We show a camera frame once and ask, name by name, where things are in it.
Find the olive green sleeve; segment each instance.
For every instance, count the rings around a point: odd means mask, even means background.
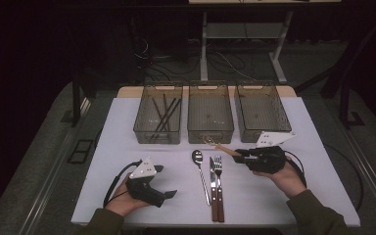
[[[75,235],[117,235],[123,222],[123,216],[109,210],[97,209],[90,222]]]
[[[324,207],[310,190],[293,197],[287,205],[296,218],[300,235],[353,234],[344,217]]]

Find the white triangular marker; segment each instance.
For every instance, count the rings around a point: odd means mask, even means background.
[[[129,178],[143,178],[154,176],[155,174],[157,174],[155,166],[152,163],[151,158],[147,158],[135,170],[133,170]]]
[[[286,140],[292,139],[293,137],[297,136],[294,132],[267,132],[263,131],[258,138],[258,142],[256,143],[256,147],[264,148],[264,147],[271,147],[277,146]]]

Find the human hand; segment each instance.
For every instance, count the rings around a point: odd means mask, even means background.
[[[129,178],[129,175],[130,173],[126,175],[116,189],[111,200],[105,206],[105,209],[118,213],[123,217],[139,208],[150,206],[148,203],[132,198],[132,196],[130,196],[130,194],[127,192],[126,181]]]
[[[253,171],[253,174],[271,179],[288,198],[292,198],[306,190],[296,170],[288,162],[276,173],[270,174]]]

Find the floor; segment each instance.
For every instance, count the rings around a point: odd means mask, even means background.
[[[158,52],[153,65],[144,70],[145,78],[185,82],[199,79],[196,43],[191,42],[192,56],[186,61],[174,61]],[[279,60],[287,84],[296,87],[325,71],[340,58],[346,46],[342,42],[286,44]],[[267,56],[273,48],[274,44],[267,41],[213,41],[208,46],[209,79],[233,82],[246,75],[276,80]],[[358,208],[361,226],[353,230],[362,235],[376,234],[376,117],[353,92],[350,111],[357,112],[364,125],[343,128],[337,119],[339,96],[322,99],[322,85],[322,81],[316,83],[298,96],[303,97],[325,149]],[[104,88],[95,99],[84,101],[82,118],[76,127],[71,127],[71,85],[60,93],[0,200],[0,234],[72,234],[79,229],[79,225],[70,223],[71,215],[116,94],[116,90]],[[67,158],[79,140],[91,141],[87,161],[68,164]],[[279,230],[297,234],[295,228]],[[244,233],[257,234],[253,229]]]

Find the person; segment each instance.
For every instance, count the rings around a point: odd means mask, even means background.
[[[283,169],[274,174],[253,171],[253,174],[271,179],[290,199],[286,204],[295,216],[300,235],[350,235],[353,234],[344,218],[332,209],[324,207],[301,182],[295,169],[286,163]],[[104,209],[97,209],[90,222],[76,235],[116,235],[123,225],[124,218],[131,212],[149,206],[133,199],[125,185],[126,178],[116,189],[113,199]]]

